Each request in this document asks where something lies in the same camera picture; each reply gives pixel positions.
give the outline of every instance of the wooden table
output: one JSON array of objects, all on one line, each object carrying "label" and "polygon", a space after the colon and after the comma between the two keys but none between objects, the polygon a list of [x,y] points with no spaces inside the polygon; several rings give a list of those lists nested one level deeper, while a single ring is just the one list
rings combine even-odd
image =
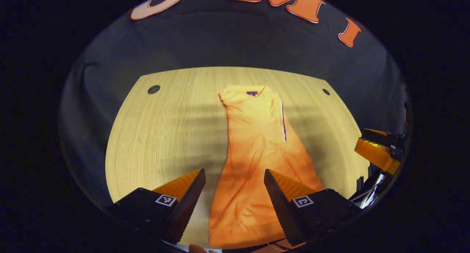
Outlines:
[{"label": "wooden table", "polygon": [[[160,90],[148,94],[156,84]],[[326,81],[270,69],[178,69],[140,77],[116,116],[106,151],[114,202],[138,187],[154,189],[205,168],[207,183],[180,243],[213,248],[210,204],[228,146],[227,112],[218,92],[228,84],[267,84],[279,93],[324,188],[349,198],[357,179],[367,179],[369,161],[354,152],[359,128]]]}]

